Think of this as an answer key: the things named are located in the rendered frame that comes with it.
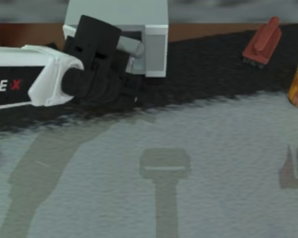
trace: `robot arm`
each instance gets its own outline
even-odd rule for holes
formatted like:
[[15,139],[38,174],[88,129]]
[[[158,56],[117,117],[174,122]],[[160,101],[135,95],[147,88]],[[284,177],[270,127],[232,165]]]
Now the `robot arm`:
[[129,54],[117,50],[120,36],[120,29],[83,15],[62,52],[0,47],[0,109],[48,107],[73,98],[95,105],[122,95],[134,100],[141,82],[125,73]]

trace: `gray wall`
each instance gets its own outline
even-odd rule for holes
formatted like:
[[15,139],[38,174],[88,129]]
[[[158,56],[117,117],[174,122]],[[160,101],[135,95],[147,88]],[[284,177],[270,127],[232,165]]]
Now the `gray wall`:
[[[298,0],[168,0],[171,22],[298,22]],[[63,22],[68,0],[0,0],[0,22]]]

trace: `gray table surface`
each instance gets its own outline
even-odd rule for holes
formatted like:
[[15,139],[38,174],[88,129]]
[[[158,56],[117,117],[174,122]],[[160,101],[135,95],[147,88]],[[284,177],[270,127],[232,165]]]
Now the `gray table surface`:
[[[0,22],[64,22],[68,0],[0,0]],[[173,22],[298,23],[298,0],[168,0]]]
[[[157,158],[168,166],[150,171]],[[201,235],[298,238],[284,94],[0,134],[0,238]]]

